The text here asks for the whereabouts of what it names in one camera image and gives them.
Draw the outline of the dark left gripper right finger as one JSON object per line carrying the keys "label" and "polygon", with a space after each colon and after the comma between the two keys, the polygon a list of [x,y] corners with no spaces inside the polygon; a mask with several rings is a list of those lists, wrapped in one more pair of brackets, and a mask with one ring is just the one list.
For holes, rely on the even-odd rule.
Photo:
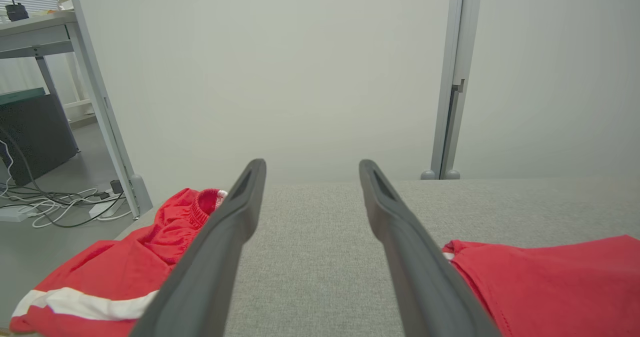
{"label": "dark left gripper right finger", "polygon": [[498,337],[473,291],[370,159],[359,162],[366,216],[382,243],[407,337]]}

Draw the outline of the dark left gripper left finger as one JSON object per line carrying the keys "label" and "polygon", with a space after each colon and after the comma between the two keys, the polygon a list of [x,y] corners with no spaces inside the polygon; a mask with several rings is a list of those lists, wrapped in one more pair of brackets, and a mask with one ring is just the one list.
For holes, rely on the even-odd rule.
{"label": "dark left gripper left finger", "polygon": [[131,331],[133,337],[222,337],[243,246],[259,224],[266,161],[253,159]]}

